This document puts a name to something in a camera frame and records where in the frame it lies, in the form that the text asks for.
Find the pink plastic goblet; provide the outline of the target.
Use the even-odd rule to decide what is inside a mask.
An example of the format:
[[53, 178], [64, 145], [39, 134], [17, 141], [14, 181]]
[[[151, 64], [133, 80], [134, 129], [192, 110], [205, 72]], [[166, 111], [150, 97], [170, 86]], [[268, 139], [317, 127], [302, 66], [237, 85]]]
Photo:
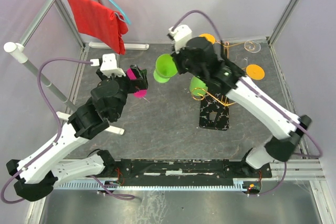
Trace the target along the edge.
[[[132, 70], [129, 68], [127, 70], [127, 76], [131, 79], [131, 80], [135, 80], [136, 79], [136, 76], [135, 74], [132, 72]], [[133, 94], [134, 97], [136, 98], [143, 98], [145, 97], [147, 94], [147, 90], [140, 90], [140, 91], [137, 91]]]

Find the green plastic goblet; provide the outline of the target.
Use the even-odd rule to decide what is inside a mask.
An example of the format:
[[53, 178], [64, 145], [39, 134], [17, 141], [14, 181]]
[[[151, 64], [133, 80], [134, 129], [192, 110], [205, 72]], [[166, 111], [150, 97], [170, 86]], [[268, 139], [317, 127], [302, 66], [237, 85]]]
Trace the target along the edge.
[[166, 83], [177, 74], [177, 68], [170, 54], [160, 55], [155, 62], [153, 73], [154, 80], [158, 83]]
[[190, 82], [190, 93], [194, 100], [200, 101], [207, 94], [208, 87], [197, 77], [192, 77]]

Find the orange plastic goblet front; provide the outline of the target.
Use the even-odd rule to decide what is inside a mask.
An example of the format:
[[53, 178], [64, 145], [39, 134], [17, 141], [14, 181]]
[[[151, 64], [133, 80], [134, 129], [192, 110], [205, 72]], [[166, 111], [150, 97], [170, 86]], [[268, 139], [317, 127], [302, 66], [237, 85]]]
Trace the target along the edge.
[[207, 41], [209, 41], [212, 44], [216, 43], [215, 37], [209, 33], [203, 33], [200, 35], [200, 37], [205, 38]]

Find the orange plastic goblet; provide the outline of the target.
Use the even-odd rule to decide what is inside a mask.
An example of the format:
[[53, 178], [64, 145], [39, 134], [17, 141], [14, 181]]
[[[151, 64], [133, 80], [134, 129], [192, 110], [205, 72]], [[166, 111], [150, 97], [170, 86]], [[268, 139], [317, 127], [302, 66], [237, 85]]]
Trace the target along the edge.
[[247, 75], [253, 80], [262, 80], [265, 77], [264, 69], [255, 64], [250, 64], [246, 67]]
[[203, 33], [200, 35], [200, 37], [205, 38], [207, 41], [209, 41], [212, 44], [216, 43], [215, 37], [209, 33]]

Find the clear champagne flute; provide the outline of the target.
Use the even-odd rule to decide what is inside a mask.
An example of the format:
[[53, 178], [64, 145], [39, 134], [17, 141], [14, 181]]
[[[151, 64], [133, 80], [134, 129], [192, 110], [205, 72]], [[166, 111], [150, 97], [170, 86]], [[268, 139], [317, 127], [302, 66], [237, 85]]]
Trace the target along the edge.
[[260, 52], [261, 50], [261, 45], [259, 42], [254, 41], [254, 40], [249, 40], [244, 43], [244, 49], [248, 52], [251, 52], [253, 54], [256, 54]]

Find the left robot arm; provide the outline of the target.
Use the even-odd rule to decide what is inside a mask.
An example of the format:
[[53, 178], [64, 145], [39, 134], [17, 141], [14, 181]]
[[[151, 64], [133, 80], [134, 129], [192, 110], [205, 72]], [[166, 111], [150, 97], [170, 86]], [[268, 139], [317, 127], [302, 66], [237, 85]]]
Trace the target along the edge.
[[98, 69], [96, 73], [101, 81], [57, 134], [25, 159], [7, 162], [10, 180], [15, 182], [14, 189], [21, 200], [40, 200], [55, 187], [80, 177], [110, 177], [115, 173], [116, 162], [107, 150], [99, 150], [77, 162], [62, 164], [60, 161], [116, 122], [129, 94], [148, 89], [147, 71], [136, 65], [129, 69], [135, 79], [124, 73], [108, 75]]

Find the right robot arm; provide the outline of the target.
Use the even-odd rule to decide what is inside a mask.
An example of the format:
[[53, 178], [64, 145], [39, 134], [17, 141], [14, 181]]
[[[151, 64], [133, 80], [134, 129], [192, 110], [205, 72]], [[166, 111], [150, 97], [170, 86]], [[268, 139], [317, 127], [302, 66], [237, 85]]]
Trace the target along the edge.
[[269, 140], [254, 147], [240, 164], [244, 176], [253, 177], [259, 168], [273, 160], [290, 159], [312, 122], [310, 117], [298, 116], [276, 103], [226, 57], [224, 49], [218, 55], [204, 37], [175, 40], [171, 56], [180, 74], [189, 72], [198, 77], [210, 90], [244, 107], [272, 133]]

